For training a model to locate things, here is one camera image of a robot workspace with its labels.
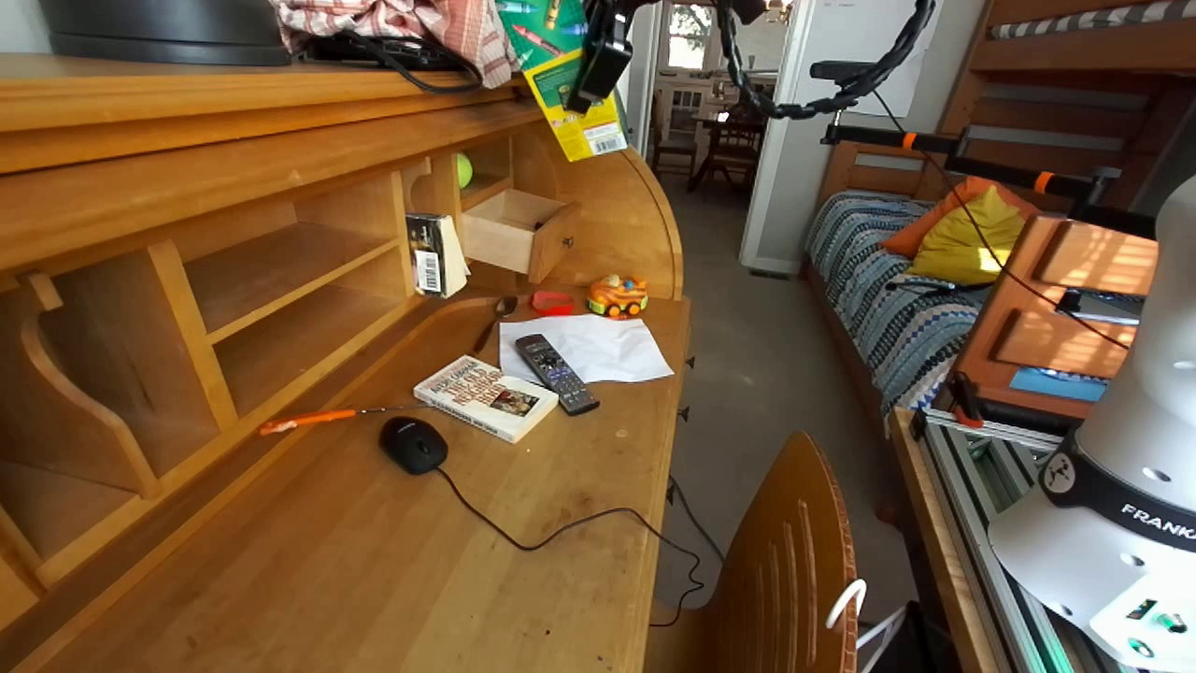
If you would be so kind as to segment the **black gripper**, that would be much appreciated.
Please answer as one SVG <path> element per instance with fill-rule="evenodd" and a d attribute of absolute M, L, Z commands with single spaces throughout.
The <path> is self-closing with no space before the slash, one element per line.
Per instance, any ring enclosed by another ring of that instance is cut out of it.
<path fill-rule="evenodd" d="M 587 112 L 613 92 L 632 60 L 632 10 L 636 0 L 587 0 L 587 36 L 566 102 L 567 112 Z"/>

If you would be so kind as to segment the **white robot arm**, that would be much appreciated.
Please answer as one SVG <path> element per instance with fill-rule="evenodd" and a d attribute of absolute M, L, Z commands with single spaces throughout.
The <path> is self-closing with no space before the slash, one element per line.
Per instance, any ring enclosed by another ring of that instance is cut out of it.
<path fill-rule="evenodd" d="M 632 16 L 655 0 L 582 0 L 587 36 L 578 76 L 566 96 L 567 112 L 587 112 L 593 102 L 608 96 L 623 67 L 632 62 Z M 873 60 L 816 60 L 810 76 L 834 82 L 834 92 L 778 104 L 758 92 L 744 72 L 735 48 L 735 18 L 754 18 L 763 0 L 715 0 L 718 36 L 724 48 L 729 78 L 739 96 L 768 121 L 810 121 L 854 109 L 861 96 L 873 92 L 917 48 L 921 35 L 930 25 L 933 0 L 912 0 L 912 16 L 901 23 L 892 43 Z"/>

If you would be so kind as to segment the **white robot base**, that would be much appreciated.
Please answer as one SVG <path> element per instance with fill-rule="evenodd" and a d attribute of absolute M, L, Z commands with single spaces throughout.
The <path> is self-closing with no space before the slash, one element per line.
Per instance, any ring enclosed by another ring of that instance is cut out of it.
<path fill-rule="evenodd" d="M 1133 670 L 1196 673 L 1196 174 L 1164 243 L 1129 361 L 991 524 L 1002 568 Z"/>

